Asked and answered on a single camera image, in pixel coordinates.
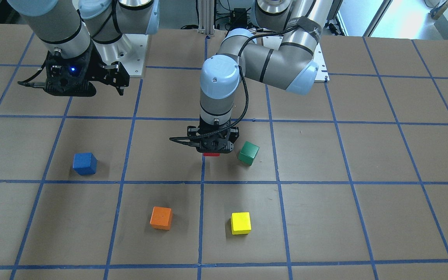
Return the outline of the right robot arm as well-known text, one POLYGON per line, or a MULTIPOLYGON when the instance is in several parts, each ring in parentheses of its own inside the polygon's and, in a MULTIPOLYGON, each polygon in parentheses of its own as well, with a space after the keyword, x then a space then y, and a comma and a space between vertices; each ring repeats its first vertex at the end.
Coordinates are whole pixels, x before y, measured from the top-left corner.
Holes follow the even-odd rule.
POLYGON ((158 0, 10 0, 45 45, 41 68, 21 86, 52 96, 92 97, 93 82, 114 87, 120 96, 130 83, 127 59, 136 53, 128 34, 155 34, 158 0))

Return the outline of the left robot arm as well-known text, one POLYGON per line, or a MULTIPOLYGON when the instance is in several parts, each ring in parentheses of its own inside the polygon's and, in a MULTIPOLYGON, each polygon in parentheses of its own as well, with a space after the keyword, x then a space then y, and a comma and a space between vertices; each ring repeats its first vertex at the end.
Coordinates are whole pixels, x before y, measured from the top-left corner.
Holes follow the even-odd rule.
POLYGON ((230 30, 201 68, 199 125, 170 140, 203 154, 230 153, 249 106, 246 79, 307 94, 319 71, 315 52, 332 5, 331 0, 256 0, 255 23, 281 35, 279 47, 258 44, 262 35, 246 28, 230 30))

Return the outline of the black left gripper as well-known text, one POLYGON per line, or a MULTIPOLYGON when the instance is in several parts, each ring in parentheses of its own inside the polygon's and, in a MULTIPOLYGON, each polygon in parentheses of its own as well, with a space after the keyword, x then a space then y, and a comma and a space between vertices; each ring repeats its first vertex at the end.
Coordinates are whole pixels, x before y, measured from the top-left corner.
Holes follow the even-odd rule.
MULTIPOLYGON (((223 129, 231 124, 228 120, 221 125, 210 125, 203 119, 199 120, 199 126, 187 126, 187 136, 193 137, 206 133, 213 133, 223 129)), ((229 154, 234 149, 234 143, 239 138, 239 128, 232 126, 220 133, 210 135, 204 138, 190 140, 189 146, 195 147, 200 153, 229 154)))

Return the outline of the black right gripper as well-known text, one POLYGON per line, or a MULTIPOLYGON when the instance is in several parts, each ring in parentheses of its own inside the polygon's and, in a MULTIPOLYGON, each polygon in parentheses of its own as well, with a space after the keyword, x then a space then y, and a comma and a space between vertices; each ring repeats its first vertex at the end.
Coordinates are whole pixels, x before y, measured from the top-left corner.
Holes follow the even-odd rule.
POLYGON ((47 78, 43 90, 53 96, 92 97, 96 94, 92 81, 113 86, 123 96, 130 83, 121 62, 105 64, 93 42, 75 58, 64 58, 57 50, 48 52, 45 69, 47 78))

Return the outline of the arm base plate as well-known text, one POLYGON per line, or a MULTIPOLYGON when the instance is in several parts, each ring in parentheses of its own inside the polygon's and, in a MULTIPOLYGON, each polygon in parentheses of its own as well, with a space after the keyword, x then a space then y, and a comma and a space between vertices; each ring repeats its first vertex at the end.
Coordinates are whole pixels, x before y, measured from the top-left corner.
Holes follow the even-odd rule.
POLYGON ((105 64, 119 61, 131 78, 142 78, 149 39, 146 34, 123 34, 117 42, 94 44, 105 64))
POLYGON ((318 65, 315 83, 329 82, 330 78, 327 70, 327 64, 320 43, 316 46, 313 61, 318 65))

